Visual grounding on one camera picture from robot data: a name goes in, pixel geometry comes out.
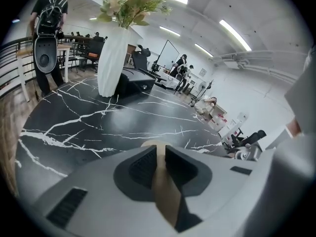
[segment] white flower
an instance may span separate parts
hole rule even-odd
[[[108,11],[108,15],[110,15],[110,11],[118,12],[120,7],[119,0],[110,0],[110,10]]]
[[[139,15],[144,15],[144,17],[149,16],[150,12],[148,11],[142,11],[141,13],[139,13]]]

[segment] chair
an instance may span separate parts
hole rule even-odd
[[[69,57],[68,58],[68,61],[71,61],[71,67],[70,67],[70,70],[72,70],[73,68],[73,63],[75,62],[75,66],[76,66],[76,72],[78,73],[78,68],[77,68],[77,60],[78,58],[75,57],[75,48],[74,48],[74,45],[73,44],[68,44],[68,43],[65,43],[64,45],[68,45],[70,46],[70,50],[73,50],[73,56]],[[61,62],[61,65],[65,65],[65,60],[66,60],[66,57],[65,57],[65,54],[63,55],[63,58],[60,59],[60,62]]]
[[[103,45],[103,41],[92,39],[90,41],[89,47],[87,48],[86,55],[83,56],[85,59],[90,60],[92,62],[92,67],[93,69],[95,69],[95,72],[97,72],[98,70],[94,66],[94,63],[97,63],[99,61]],[[89,53],[97,54],[97,57],[89,56]]]
[[[165,79],[160,78],[159,75],[152,73],[151,71],[148,71],[148,69],[147,69],[147,57],[145,55],[141,54],[140,51],[132,51],[132,59],[133,59],[134,67],[136,69],[145,70],[156,77],[156,79],[157,79],[156,85],[158,85],[158,83],[160,83],[161,81],[167,81]]]
[[[244,147],[246,144],[252,145],[253,143],[267,136],[263,130],[259,130],[258,132],[254,132],[248,138],[244,139],[239,137],[241,133],[242,131],[240,130],[240,133],[237,136],[232,135],[234,148]]]

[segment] black vent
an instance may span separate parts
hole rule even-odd
[[[129,167],[129,174],[134,182],[151,189],[156,167],[157,155],[153,151],[133,162]]]
[[[87,191],[78,188],[71,189],[49,213],[47,219],[56,226],[65,228],[86,194]]]

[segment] black office chair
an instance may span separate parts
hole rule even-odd
[[[142,54],[141,51],[132,51],[132,59],[133,59],[134,67],[136,69],[142,69],[151,73],[151,71],[148,71],[147,69],[147,56]],[[160,78],[160,76],[156,75],[155,73],[151,73],[151,74],[156,77],[157,83],[155,84],[158,86],[161,86],[161,81],[167,81],[165,79]]]
[[[239,137],[241,133],[242,131],[240,130],[240,133],[238,133],[237,136],[232,135],[234,148],[244,147],[246,146],[246,144],[252,145],[253,143],[267,136],[267,134],[263,130],[259,130],[258,132],[254,132],[248,138],[244,139],[244,138]]]
[[[98,70],[94,66],[94,63],[97,63],[99,61],[103,46],[103,41],[92,39],[90,40],[89,46],[86,50],[86,55],[83,56],[85,59],[90,60],[92,62],[92,67],[96,73],[98,72]],[[89,53],[97,54],[97,57],[89,56]]]

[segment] wooden table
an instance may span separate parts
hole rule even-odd
[[[69,53],[70,53],[70,46],[69,45],[63,45],[58,44],[57,51],[66,51],[66,57],[65,57],[65,82],[68,82],[68,61],[69,61]],[[32,55],[33,49],[32,48],[23,48],[16,52],[16,57],[18,61],[18,73],[20,78],[20,83],[22,86],[22,90],[25,96],[25,99],[27,102],[29,102],[29,96],[27,94],[26,88],[25,88],[25,78],[24,78],[24,70],[23,70],[23,62],[22,59]]]

